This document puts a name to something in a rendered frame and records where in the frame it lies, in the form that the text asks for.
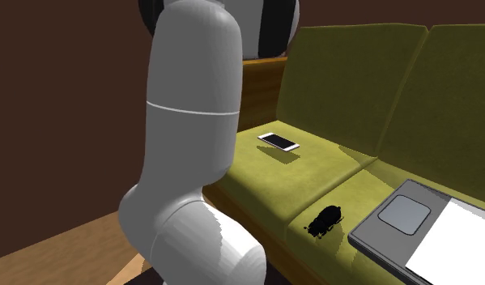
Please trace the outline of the white smartphone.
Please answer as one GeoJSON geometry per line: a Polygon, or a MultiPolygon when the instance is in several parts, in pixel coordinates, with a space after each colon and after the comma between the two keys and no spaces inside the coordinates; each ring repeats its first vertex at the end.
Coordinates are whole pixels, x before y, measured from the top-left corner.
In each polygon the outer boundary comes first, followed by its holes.
{"type": "Polygon", "coordinates": [[[270,144],[273,147],[277,147],[282,151],[293,151],[300,147],[298,143],[290,141],[274,133],[262,134],[259,135],[257,138],[265,143],[270,144]]]}

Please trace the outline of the black beetle figure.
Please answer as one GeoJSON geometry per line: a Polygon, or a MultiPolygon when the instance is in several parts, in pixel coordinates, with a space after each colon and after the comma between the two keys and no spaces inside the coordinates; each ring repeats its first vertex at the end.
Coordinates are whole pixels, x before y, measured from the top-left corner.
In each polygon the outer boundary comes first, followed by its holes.
{"type": "Polygon", "coordinates": [[[340,206],[327,206],[317,217],[304,229],[313,237],[321,239],[334,225],[343,220],[340,206]]]}

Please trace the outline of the olive green sofa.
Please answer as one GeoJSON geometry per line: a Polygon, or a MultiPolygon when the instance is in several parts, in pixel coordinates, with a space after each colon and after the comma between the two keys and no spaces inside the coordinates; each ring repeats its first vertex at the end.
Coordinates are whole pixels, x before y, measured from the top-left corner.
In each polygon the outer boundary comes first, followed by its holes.
{"type": "Polygon", "coordinates": [[[291,285],[405,285],[348,235],[408,179],[485,206],[485,24],[301,28],[276,120],[238,133],[204,194],[291,285]],[[343,220],[318,239],[304,227],[327,206],[343,220]]]}

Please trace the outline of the grey laptop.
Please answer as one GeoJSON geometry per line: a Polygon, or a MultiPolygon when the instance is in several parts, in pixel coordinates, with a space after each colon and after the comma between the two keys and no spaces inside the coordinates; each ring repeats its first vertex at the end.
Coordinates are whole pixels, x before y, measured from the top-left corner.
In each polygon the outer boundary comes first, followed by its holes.
{"type": "Polygon", "coordinates": [[[405,285],[485,285],[485,206],[408,179],[348,235],[405,285]]]}

